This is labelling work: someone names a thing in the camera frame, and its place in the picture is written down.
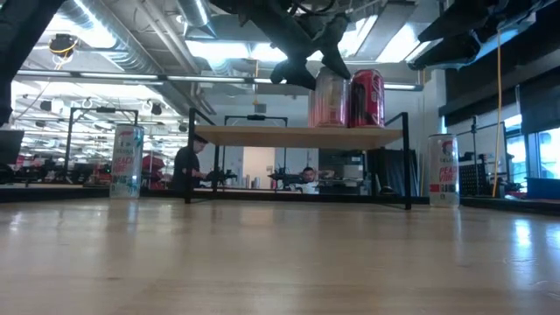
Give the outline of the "black metal frame rig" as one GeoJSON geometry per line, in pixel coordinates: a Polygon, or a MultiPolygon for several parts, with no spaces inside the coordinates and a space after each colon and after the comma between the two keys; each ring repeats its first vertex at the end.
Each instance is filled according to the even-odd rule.
{"type": "Polygon", "coordinates": [[[101,113],[101,114],[114,114],[117,112],[120,113],[131,113],[134,115],[134,121],[133,121],[133,125],[137,126],[138,125],[138,116],[139,116],[139,111],[136,109],[121,109],[121,108],[110,108],[110,107],[97,107],[97,108],[77,108],[77,107],[71,107],[70,108],[70,116],[69,116],[69,120],[68,120],[68,127],[67,127],[67,132],[66,132],[66,151],[65,151],[65,157],[64,157],[64,165],[63,165],[63,179],[66,181],[66,183],[68,184],[74,184],[74,182],[71,180],[70,176],[68,175],[68,168],[69,168],[69,163],[70,163],[70,153],[71,153],[71,141],[72,141],[72,135],[73,135],[73,128],[74,128],[74,123],[78,122],[79,118],[74,118],[74,114],[80,111],[82,114],[86,114],[89,111],[94,111],[96,113],[101,113]]]}

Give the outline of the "black window blind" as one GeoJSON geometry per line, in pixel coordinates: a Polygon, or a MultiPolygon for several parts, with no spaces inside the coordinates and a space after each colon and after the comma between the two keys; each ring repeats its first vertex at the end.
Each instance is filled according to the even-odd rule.
{"type": "Polygon", "coordinates": [[[521,132],[560,127],[560,68],[520,87],[521,132]]]}

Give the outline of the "person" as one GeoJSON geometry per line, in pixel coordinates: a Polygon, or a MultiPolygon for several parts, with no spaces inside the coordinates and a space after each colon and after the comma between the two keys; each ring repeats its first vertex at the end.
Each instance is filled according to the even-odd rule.
{"type": "Polygon", "coordinates": [[[332,170],[316,171],[312,167],[305,167],[301,174],[301,182],[293,184],[290,187],[294,191],[301,192],[302,194],[319,194],[319,180],[331,179],[334,177],[335,172],[332,170]]]}
{"type": "Polygon", "coordinates": [[[207,174],[200,171],[200,161],[198,159],[198,154],[205,149],[207,140],[199,135],[194,135],[192,144],[193,149],[190,146],[182,147],[174,158],[172,188],[175,191],[183,192],[186,189],[189,168],[192,169],[192,188],[199,186],[202,180],[207,180],[207,174]]]}

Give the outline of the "pink grapefruit sparkling water can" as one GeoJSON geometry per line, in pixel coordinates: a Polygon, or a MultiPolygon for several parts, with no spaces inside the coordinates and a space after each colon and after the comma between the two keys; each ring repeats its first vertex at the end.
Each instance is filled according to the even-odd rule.
{"type": "Polygon", "coordinates": [[[349,81],[323,66],[316,77],[316,89],[310,92],[308,126],[346,128],[349,81]]]}

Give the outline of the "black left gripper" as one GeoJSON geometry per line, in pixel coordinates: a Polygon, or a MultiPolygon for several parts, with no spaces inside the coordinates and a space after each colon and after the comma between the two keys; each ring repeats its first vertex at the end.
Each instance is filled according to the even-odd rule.
{"type": "MultiPolygon", "coordinates": [[[[270,80],[279,84],[316,89],[316,79],[307,70],[307,58],[314,52],[309,34],[295,17],[298,9],[311,16],[325,15],[336,0],[322,9],[308,10],[303,6],[305,0],[212,0],[212,4],[231,15],[238,17],[239,26],[247,22],[254,24],[273,45],[283,52],[287,59],[275,65],[270,80]]],[[[337,13],[325,25],[321,35],[321,62],[339,77],[349,80],[351,74],[342,59],[338,48],[350,22],[345,13],[337,13]]]]}

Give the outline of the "red background object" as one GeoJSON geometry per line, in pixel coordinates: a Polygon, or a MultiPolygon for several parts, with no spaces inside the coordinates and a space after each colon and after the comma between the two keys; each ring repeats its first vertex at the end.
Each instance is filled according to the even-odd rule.
{"type": "Polygon", "coordinates": [[[164,175],[162,170],[165,168],[164,161],[159,157],[147,155],[142,160],[142,188],[149,190],[163,190],[165,184],[163,182],[164,175]]]}

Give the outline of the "black pegboard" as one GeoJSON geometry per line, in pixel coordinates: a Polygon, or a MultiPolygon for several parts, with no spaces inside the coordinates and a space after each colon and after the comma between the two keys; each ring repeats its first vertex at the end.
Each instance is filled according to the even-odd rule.
{"type": "Polygon", "coordinates": [[[459,167],[460,196],[490,196],[492,187],[486,164],[465,164],[459,167]]]}

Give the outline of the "silver round ventilation duct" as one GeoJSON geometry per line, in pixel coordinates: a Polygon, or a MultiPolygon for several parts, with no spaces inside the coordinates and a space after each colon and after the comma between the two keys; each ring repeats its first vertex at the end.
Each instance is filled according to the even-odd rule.
{"type": "Polygon", "coordinates": [[[216,32],[211,22],[211,11],[207,0],[177,0],[178,10],[184,19],[184,35],[193,30],[200,30],[211,38],[216,32]]]}

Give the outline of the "black monitor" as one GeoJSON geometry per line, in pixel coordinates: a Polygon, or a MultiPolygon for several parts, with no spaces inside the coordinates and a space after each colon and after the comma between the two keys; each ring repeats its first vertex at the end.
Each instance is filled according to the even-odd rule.
{"type": "Polygon", "coordinates": [[[17,162],[24,135],[23,130],[0,130],[0,164],[17,162]]]}

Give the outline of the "wooden shelf with black frame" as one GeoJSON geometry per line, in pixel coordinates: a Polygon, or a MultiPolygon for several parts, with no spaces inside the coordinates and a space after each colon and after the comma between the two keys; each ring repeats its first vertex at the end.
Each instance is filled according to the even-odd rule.
{"type": "Polygon", "coordinates": [[[190,108],[188,145],[192,147],[194,137],[199,135],[214,145],[214,158],[218,159],[221,146],[369,151],[402,140],[404,193],[399,200],[409,211],[412,208],[409,114],[401,112],[389,121],[397,120],[402,123],[400,129],[218,126],[200,110],[190,108]]]}

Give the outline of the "black tripod stand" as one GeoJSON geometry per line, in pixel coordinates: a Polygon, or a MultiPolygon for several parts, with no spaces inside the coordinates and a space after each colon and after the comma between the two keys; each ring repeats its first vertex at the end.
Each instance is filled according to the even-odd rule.
{"type": "Polygon", "coordinates": [[[505,144],[504,122],[480,125],[472,119],[469,130],[457,134],[459,166],[486,164],[488,179],[499,195],[499,186],[508,178],[507,146],[505,144]]]}

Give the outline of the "long ceiling light bar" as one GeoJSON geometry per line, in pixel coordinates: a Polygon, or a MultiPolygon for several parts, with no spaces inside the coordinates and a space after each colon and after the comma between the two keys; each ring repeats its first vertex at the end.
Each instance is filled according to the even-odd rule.
{"type": "Polygon", "coordinates": [[[99,73],[34,69],[18,70],[15,78],[22,81],[117,81],[138,85],[162,85],[164,82],[272,85],[272,81],[270,79],[253,77],[99,73]]]}

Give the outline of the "black curtain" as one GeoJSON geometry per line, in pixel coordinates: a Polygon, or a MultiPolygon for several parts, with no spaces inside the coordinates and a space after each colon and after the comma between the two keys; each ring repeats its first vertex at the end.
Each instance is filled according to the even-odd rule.
{"type": "MultiPolygon", "coordinates": [[[[397,194],[404,195],[404,154],[403,150],[379,148],[367,151],[367,168],[373,179],[378,179],[381,186],[392,188],[397,194]]],[[[410,193],[412,197],[419,194],[419,177],[417,154],[409,151],[410,193]]]]}

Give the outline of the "white Celsius Peach Vibe can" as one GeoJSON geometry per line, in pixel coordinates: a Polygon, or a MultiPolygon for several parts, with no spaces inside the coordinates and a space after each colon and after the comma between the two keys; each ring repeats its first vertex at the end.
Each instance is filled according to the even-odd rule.
{"type": "Polygon", "coordinates": [[[459,206],[459,148],[453,134],[428,138],[429,198],[432,207],[459,206]]]}
{"type": "Polygon", "coordinates": [[[144,128],[117,124],[111,160],[111,199],[138,199],[142,184],[144,128]]]}

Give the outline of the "red Coca-Cola can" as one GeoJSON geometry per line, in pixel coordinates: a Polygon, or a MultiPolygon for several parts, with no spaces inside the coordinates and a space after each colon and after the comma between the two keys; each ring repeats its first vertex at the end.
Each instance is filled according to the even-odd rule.
{"type": "Polygon", "coordinates": [[[357,71],[350,82],[350,128],[384,127],[384,79],[374,69],[357,71]]]}

